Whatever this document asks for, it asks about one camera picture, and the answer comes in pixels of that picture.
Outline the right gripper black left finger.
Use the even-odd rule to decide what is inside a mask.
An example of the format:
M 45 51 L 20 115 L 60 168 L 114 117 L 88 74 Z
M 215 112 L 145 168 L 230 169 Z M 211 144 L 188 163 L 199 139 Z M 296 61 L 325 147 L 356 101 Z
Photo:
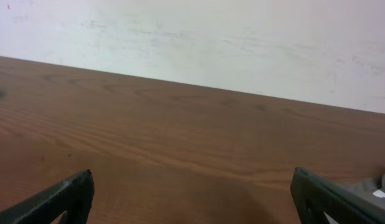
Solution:
M 0 212 L 0 223 L 87 223 L 95 193 L 90 170 L 61 180 L 34 196 Z

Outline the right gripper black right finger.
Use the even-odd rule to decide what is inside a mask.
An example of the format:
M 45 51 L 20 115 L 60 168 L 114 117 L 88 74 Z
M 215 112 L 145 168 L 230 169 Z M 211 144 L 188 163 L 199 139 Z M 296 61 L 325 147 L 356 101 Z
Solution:
M 384 209 L 307 169 L 295 169 L 290 191 L 304 224 L 385 224 Z

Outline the grey shorts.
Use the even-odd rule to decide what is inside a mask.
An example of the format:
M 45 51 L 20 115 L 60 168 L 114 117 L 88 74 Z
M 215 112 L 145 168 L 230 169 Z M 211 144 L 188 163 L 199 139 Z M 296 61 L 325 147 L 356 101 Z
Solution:
M 342 188 L 385 210 L 385 173 L 373 179 L 344 184 Z

